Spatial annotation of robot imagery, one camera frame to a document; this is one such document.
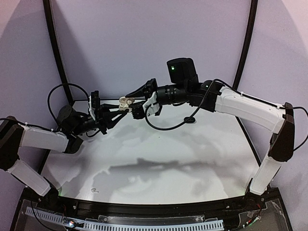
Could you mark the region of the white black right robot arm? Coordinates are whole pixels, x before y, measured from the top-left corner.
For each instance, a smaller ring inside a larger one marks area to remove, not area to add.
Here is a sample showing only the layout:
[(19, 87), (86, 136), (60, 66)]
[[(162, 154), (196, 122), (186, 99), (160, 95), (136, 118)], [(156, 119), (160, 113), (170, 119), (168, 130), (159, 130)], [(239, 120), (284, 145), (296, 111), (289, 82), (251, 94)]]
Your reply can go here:
[(163, 105), (188, 103), (198, 110), (233, 115), (258, 124), (272, 133), (268, 153), (255, 176), (248, 184), (247, 192), (262, 195), (282, 164), (294, 154), (295, 123), (291, 104), (270, 103), (238, 92), (222, 80), (199, 82), (192, 58), (176, 58), (167, 61), (170, 85), (158, 86), (156, 79), (126, 95), (126, 98), (145, 98), (135, 106), (135, 119), (148, 119), (159, 115)]

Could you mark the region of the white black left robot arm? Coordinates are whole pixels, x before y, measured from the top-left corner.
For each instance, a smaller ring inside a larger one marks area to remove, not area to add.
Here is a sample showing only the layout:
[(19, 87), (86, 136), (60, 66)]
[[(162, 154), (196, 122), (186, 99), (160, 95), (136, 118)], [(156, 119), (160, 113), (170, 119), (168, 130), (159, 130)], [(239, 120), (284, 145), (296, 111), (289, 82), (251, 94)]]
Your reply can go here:
[(0, 168), (41, 197), (58, 196), (53, 184), (20, 158), (19, 149), (32, 147), (75, 154), (82, 146), (82, 134), (91, 130), (106, 134), (129, 112), (128, 107), (104, 103), (86, 114), (67, 105), (56, 118), (59, 131), (27, 125), (9, 116), (0, 126)]

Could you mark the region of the black earbud charging case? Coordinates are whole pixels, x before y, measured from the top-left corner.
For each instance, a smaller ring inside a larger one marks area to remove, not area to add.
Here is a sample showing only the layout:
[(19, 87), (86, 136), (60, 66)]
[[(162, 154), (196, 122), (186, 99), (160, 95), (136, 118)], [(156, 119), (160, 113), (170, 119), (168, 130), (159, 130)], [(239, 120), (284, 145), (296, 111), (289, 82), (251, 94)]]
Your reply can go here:
[(196, 119), (194, 117), (185, 117), (184, 122), (187, 124), (193, 124), (196, 122)]

